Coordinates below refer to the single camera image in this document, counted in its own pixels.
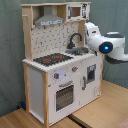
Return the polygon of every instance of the wooden toy kitchen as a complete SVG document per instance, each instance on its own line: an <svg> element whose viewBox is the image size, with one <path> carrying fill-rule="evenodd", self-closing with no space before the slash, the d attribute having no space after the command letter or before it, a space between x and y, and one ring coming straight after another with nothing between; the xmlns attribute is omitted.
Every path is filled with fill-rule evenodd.
<svg viewBox="0 0 128 128"><path fill-rule="evenodd" d="M90 2L22 5L26 110L53 125L101 95L102 55L85 43Z"/></svg>

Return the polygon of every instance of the hood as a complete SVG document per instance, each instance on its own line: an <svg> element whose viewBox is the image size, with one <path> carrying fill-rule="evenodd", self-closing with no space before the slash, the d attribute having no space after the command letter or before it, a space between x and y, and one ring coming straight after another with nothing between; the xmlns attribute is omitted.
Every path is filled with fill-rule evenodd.
<svg viewBox="0 0 128 128"><path fill-rule="evenodd" d="M52 5L46 5L43 8L44 16L35 22L36 27L64 23L63 18L53 15Z"/></svg>

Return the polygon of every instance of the wooden table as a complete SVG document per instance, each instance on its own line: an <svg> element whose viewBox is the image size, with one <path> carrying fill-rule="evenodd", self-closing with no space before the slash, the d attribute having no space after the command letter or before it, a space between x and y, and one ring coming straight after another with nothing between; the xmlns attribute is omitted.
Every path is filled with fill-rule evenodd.
<svg viewBox="0 0 128 128"><path fill-rule="evenodd" d="M102 81L102 95L73 113L87 128L115 128L128 118L128 89Z"/></svg>
<svg viewBox="0 0 128 128"><path fill-rule="evenodd" d="M0 128L44 128L37 119L23 109L0 118ZM50 128L81 128L69 118L64 118Z"/></svg>

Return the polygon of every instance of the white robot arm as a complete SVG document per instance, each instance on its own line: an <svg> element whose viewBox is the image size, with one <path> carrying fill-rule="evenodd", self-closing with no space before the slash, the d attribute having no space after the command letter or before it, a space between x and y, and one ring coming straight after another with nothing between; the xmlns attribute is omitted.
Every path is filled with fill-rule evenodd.
<svg viewBox="0 0 128 128"><path fill-rule="evenodd" d="M96 52L105 54L109 63L119 64L128 62L128 55L124 54L125 37L119 32L109 32L101 36L98 26L85 23L87 44Z"/></svg>

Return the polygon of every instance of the faucet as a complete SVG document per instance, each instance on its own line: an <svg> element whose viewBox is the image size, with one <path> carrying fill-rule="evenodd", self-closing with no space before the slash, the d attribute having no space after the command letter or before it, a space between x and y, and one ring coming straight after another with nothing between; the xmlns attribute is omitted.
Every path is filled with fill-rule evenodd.
<svg viewBox="0 0 128 128"><path fill-rule="evenodd" d="M67 46L68 49L72 49L73 47L75 47L75 44L73 44L73 42L72 42L72 39L73 39L73 37L74 37L75 35L80 36L80 41L82 41L82 35L81 35L80 33L74 33L74 34L71 36L71 38L70 38L70 43L69 43L68 46Z"/></svg>

